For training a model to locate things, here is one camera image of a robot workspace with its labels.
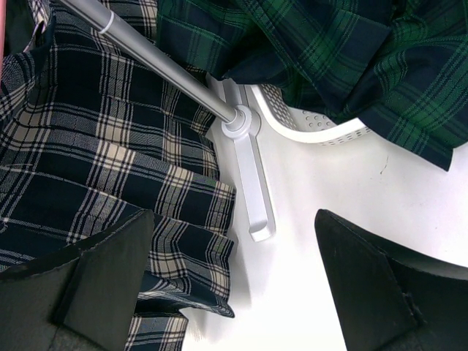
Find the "plaid skirt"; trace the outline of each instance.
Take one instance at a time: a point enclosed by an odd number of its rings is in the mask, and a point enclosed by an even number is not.
[[[155,38],[156,1],[102,2]],[[151,209],[127,349],[179,350],[188,322],[179,309],[233,317],[226,232],[235,191],[219,181],[205,137],[214,116],[58,4],[29,6],[31,42],[3,61],[0,235],[28,230],[65,246]],[[0,247],[0,271],[40,255]]]
[[[158,0],[156,44],[448,170],[468,142],[468,0]]]

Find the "white laundry basket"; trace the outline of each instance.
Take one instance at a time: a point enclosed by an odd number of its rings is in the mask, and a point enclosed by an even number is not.
[[[275,86],[265,84],[251,86],[251,89],[267,122],[289,139],[328,146],[356,139],[371,131],[359,118],[336,125],[320,113],[288,107],[282,99],[281,89]]]

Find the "navy and white plaid fabric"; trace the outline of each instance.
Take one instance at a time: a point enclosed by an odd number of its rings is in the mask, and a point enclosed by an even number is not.
[[[179,350],[188,323],[179,309],[233,316],[225,235],[235,192],[219,182],[204,136],[214,117],[63,7],[29,3],[43,26],[30,50],[3,62],[0,238],[29,231],[64,246],[153,210],[127,349]],[[155,1],[103,3],[156,35]],[[0,271],[42,251],[5,244]]]

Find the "white surface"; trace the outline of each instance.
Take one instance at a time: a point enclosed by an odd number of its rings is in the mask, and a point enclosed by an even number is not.
[[[214,127],[223,181],[239,184],[233,145]],[[276,235],[254,243],[238,193],[231,260],[235,319],[186,309],[184,351],[345,351],[314,233],[327,208],[432,257],[468,266],[468,146],[449,173],[374,134],[339,146],[258,137]]]

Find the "green plaid skirt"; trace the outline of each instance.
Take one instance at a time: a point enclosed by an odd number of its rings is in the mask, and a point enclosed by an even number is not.
[[[445,170],[468,141],[468,0],[158,2],[158,46],[217,78],[357,116]]]

